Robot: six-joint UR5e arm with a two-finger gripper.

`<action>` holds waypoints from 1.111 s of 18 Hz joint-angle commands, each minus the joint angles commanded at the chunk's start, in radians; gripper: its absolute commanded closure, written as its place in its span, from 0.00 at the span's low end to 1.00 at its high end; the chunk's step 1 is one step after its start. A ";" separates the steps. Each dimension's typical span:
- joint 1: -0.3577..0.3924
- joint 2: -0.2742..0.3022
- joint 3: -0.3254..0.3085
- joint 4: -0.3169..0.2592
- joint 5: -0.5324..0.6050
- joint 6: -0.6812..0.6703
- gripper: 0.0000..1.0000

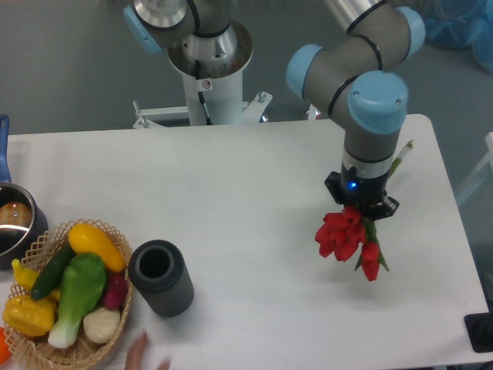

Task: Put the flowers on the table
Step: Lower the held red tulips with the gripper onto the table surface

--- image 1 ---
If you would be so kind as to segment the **bare human hand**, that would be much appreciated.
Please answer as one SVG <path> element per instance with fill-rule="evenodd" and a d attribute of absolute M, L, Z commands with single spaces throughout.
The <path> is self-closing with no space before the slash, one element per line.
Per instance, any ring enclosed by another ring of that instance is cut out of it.
<path fill-rule="evenodd" d="M 148 344 L 148 335 L 146 331 L 143 331 L 142 334 L 133 342 L 127 351 L 126 355 L 126 363 L 125 370 L 140 370 L 142 369 L 143 356 L 145 354 L 145 350 Z M 159 365 L 157 366 L 157 370 L 169 370 L 171 366 L 171 358 L 164 358 Z"/>

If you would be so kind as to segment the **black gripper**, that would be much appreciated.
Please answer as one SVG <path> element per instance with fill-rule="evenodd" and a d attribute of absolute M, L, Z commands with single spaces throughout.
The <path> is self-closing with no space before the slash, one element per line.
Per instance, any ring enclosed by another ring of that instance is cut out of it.
<path fill-rule="evenodd" d="M 379 177 L 363 178 L 355 167 L 348 170 L 343 166 L 339 173 L 331 172 L 324 183 L 337 204 L 356 207 L 363 217 L 380 220 L 392 217 L 400 206 L 387 195 L 389 174 L 387 171 Z"/>

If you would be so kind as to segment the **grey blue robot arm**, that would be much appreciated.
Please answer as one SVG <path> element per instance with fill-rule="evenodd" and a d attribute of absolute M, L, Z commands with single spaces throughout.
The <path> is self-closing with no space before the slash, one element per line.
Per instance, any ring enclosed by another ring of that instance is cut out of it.
<path fill-rule="evenodd" d="M 326 179 L 334 201 L 364 217 L 390 217 L 398 202 L 386 184 L 407 115 L 408 92 L 392 69 L 423 45 L 424 23 L 408 7 L 386 1 L 329 1 L 347 34 L 337 49 L 298 49 L 286 81 L 301 99 L 344 132 L 341 169 Z M 194 126 L 243 123 L 243 70 L 253 54 L 249 32 L 227 1 L 131 1 L 124 19 L 149 53 L 166 51 L 181 74 Z"/>

